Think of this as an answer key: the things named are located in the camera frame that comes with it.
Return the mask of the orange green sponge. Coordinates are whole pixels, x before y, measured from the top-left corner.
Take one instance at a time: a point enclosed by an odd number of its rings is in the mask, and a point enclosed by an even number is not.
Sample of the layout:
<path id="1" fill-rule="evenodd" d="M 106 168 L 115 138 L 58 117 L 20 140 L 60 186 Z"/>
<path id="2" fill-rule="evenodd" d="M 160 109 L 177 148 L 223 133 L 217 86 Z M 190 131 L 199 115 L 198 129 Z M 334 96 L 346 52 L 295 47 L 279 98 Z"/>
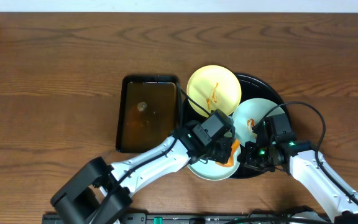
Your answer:
<path id="1" fill-rule="evenodd" d="M 237 151 L 237 148 L 240 146 L 240 140 L 236 139 L 231 145 L 231 153 L 225 164 L 216 162 L 217 165 L 222 167 L 232 167 L 234 165 L 234 153 Z"/>

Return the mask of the light blue plate front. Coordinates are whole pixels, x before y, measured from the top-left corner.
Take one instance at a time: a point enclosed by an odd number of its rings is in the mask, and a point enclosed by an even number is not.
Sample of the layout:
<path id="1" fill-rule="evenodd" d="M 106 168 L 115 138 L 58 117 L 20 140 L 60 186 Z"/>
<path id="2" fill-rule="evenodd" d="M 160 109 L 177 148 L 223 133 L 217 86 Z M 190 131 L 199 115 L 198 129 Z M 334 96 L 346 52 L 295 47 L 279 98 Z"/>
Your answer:
<path id="1" fill-rule="evenodd" d="M 241 145 L 234 153 L 234 165 L 232 167 L 222 167 L 216 164 L 214 161 L 200 160 L 194 164 L 189 164 L 187 167 L 198 177 L 205 180 L 224 180 L 233 175 L 240 166 L 240 162 L 237 161 L 238 156 L 241 153 Z"/>

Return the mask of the light blue plate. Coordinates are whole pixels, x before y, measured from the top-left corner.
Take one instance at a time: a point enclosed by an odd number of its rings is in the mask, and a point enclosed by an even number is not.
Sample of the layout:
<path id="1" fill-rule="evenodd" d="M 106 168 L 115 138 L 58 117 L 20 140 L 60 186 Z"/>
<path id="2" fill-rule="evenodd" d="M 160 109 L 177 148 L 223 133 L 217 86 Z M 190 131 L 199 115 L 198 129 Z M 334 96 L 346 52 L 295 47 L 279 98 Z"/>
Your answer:
<path id="1" fill-rule="evenodd" d="M 240 162 L 237 161 L 238 156 L 241 153 L 241 145 L 234 153 L 234 165 L 232 167 L 222 167 L 216 164 L 214 161 L 200 160 L 194 164 L 189 164 L 187 167 L 198 177 L 205 180 L 224 180 L 233 175 L 240 166 Z"/>
<path id="2" fill-rule="evenodd" d="M 253 98 L 245 100 L 237 107 L 232 118 L 235 137 L 241 142 L 242 146 L 245 146 L 245 143 L 249 141 L 256 142 L 257 135 L 252 132 L 252 127 L 274 106 L 277 106 L 277 104 L 270 100 Z"/>

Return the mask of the yellow plate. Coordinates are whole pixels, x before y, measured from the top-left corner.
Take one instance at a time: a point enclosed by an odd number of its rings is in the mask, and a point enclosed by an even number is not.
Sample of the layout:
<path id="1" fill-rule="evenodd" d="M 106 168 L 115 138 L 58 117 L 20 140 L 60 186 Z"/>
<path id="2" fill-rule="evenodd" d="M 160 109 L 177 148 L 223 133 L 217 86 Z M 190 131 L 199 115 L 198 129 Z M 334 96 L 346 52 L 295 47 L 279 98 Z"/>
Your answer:
<path id="1" fill-rule="evenodd" d="M 240 104 L 242 90 L 239 80 L 229 69 L 207 65 L 192 74 L 186 94 L 209 113 L 219 109 L 231 115 Z"/>

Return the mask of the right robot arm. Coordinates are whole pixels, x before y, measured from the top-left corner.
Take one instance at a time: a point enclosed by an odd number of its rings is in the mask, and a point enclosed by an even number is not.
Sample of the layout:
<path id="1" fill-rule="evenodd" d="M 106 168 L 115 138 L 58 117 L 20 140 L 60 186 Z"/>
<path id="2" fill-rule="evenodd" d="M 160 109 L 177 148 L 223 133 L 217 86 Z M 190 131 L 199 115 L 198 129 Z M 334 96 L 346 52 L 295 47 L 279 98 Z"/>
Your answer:
<path id="1" fill-rule="evenodd" d="M 246 142 L 237 158 L 257 172 L 274 172 L 279 166 L 299 181 L 333 223 L 358 223 L 358 192 L 326 162 L 310 141 Z"/>

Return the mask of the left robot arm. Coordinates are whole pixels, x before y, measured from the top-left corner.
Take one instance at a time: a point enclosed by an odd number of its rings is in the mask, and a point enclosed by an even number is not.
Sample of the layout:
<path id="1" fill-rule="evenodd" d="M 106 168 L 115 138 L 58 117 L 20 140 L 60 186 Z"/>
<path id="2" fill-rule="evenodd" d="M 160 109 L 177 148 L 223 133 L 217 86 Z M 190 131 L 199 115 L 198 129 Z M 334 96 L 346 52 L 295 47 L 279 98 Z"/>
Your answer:
<path id="1" fill-rule="evenodd" d="M 114 223 L 131 197 L 158 178 L 189 163 L 188 149 L 175 136 L 132 159 L 106 164 L 97 157 L 84 165 L 50 200 L 64 223 Z"/>

